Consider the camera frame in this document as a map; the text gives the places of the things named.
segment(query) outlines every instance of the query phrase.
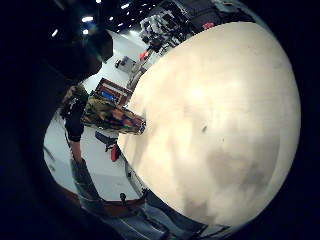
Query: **red object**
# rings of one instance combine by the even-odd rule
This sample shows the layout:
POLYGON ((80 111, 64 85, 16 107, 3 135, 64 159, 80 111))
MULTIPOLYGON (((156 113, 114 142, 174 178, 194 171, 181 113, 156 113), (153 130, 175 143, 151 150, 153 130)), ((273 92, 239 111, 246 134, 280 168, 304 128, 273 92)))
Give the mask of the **red object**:
POLYGON ((143 53, 140 53, 139 58, 140 60, 144 60, 146 57, 148 57, 148 55, 148 51, 144 51, 143 53))
POLYGON ((204 28, 204 30, 207 30, 209 28, 214 27, 214 23, 210 22, 210 23, 205 23, 202 25, 202 27, 204 28))
POLYGON ((112 162, 115 162, 117 161, 117 159, 119 158, 120 156, 120 153, 121 153, 121 150, 120 148, 118 147, 117 144, 115 144, 111 150, 111 161, 112 162))

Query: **colorful clothing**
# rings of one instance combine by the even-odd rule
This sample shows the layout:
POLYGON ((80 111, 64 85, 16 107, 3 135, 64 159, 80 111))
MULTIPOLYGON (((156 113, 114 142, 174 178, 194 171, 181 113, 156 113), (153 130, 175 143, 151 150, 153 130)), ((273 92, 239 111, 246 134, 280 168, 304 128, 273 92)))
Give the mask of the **colorful clothing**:
POLYGON ((96 126, 100 129, 113 129, 121 133, 142 134, 145 120, 124 107, 99 96, 90 94, 81 118, 85 126, 96 126))

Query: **beige table surface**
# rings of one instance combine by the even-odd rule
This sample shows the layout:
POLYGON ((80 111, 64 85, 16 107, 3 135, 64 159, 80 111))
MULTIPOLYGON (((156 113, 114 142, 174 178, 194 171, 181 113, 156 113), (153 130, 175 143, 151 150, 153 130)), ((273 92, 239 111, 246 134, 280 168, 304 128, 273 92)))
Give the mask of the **beige table surface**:
POLYGON ((133 169, 169 206, 209 225, 239 225, 266 207, 300 132, 291 65, 254 23, 220 25, 171 50, 142 76, 129 109, 147 120, 141 136, 119 136, 133 169))

